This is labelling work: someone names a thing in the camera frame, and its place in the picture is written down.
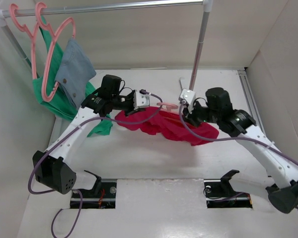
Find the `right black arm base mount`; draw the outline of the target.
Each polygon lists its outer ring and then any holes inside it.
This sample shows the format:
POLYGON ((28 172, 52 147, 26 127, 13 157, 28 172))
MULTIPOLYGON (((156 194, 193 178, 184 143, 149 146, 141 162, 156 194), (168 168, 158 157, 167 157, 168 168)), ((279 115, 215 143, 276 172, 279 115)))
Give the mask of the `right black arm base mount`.
POLYGON ((238 173, 238 170, 231 170, 221 178, 204 180, 203 195, 206 198, 207 208, 253 208, 250 195, 234 191, 229 184, 229 180, 238 173))

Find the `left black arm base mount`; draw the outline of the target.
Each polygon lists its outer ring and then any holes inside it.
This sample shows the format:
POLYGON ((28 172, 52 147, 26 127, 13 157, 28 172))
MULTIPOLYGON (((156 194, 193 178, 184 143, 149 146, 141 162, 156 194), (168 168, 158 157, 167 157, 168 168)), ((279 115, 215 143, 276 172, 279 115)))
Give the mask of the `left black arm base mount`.
POLYGON ((116 205, 117 180, 105 179, 84 170, 78 174, 74 189, 82 195, 82 209, 114 209, 116 205))

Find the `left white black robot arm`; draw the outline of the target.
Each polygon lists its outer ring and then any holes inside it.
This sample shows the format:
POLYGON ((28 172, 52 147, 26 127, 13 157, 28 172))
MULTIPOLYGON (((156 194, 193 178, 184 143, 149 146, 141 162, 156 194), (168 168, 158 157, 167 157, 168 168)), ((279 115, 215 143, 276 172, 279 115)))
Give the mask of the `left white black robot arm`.
POLYGON ((107 117, 110 112, 118 110, 129 116, 150 106, 149 92, 144 89, 121 95, 122 81, 122 78, 114 75, 103 77, 101 86, 85 98, 57 141, 44 152, 37 151, 33 155, 31 179, 47 186, 50 192, 67 194, 73 189, 83 189, 92 197, 100 193, 101 185, 97 175, 87 170, 74 171, 72 162, 88 134, 101 122, 111 120, 107 117))

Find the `pink plastic hanger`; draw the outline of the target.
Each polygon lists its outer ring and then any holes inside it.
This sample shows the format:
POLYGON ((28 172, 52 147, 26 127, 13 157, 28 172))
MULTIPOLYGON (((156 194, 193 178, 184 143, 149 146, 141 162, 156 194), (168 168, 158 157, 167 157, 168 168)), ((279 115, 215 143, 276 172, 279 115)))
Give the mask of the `pink plastic hanger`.
POLYGON ((178 109, 178 105, 172 104, 172 103, 160 102, 160 103, 157 103, 156 105, 163 107, 163 110, 169 113, 178 109))

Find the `red t shirt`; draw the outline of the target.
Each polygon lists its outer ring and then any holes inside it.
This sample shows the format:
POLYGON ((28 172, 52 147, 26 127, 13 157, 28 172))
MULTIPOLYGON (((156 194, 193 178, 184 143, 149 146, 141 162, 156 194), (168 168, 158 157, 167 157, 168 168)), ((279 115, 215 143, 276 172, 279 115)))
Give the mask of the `red t shirt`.
POLYGON ((208 143, 208 141, 199 139, 192 135, 181 123, 179 115, 160 110, 157 115, 153 116, 148 121, 140 124, 134 122, 143 121, 152 116, 157 111, 157 107, 148 107, 142 112, 126 116, 123 111, 119 112, 115 119, 119 121, 118 125, 123 126, 131 131, 141 130, 149 135, 161 134, 168 140, 184 141, 191 146, 198 146, 208 143))

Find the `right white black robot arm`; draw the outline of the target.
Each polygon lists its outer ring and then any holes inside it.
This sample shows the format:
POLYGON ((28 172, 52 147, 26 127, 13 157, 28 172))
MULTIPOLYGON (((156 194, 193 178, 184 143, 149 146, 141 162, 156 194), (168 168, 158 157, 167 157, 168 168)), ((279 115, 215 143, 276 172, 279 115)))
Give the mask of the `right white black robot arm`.
POLYGON ((206 106, 201 106, 196 93, 183 89, 179 95, 179 115, 184 127, 199 126, 203 122, 215 123, 228 134, 222 141, 235 140, 264 167, 267 177, 252 178, 238 170, 221 177, 223 199, 241 193, 253 194, 268 200, 278 211, 288 214, 298 208, 298 162, 282 153, 244 110, 236 110, 229 93, 221 87, 208 89, 206 106))

